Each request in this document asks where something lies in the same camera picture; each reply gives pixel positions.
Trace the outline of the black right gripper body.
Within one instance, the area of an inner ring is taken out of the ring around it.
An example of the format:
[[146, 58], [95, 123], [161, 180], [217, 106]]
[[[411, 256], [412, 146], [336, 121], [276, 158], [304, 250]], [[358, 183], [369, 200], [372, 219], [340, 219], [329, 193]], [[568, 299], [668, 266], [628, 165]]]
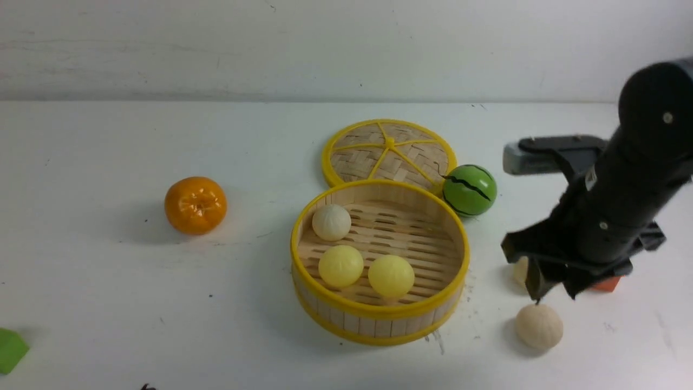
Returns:
[[666, 240], [655, 216], [666, 193], [640, 188], [569, 185], [550, 215], [509, 232], [501, 248], [509, 263], [527, 257], [542, 282], [600, 282], [631, 272], [631, 257]]

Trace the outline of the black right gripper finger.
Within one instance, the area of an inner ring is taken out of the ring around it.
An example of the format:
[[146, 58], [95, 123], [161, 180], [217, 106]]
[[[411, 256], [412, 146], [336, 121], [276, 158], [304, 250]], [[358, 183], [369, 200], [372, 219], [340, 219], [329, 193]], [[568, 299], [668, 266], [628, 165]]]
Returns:
[[596, 277], [588, 271], [567, 271], [563, 281], [565, 291], [572, 300], [594, 284]]
[[535, 257], [528, 258], [525, 286], [530, 298], [535, 303], [540, 303], [553, 288], [551, 271], [551, 264]]

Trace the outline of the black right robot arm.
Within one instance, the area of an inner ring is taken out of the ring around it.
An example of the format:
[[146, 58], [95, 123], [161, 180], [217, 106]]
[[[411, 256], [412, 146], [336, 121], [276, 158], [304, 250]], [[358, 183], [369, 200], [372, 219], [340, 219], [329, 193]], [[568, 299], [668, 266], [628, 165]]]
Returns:
[[557, 284], [575, 298], [628, 276], [631, 258], [666, 240], [655, 217], [691, 181], [691, 58], [649, 65], [627, 80], [609, 140], [535, 136], [507, 143], [506, 173], [562, 173], [567, 188], [550, 215], [501, 242], [505, 259], [525, 258], [525, 286], [539, 302]]

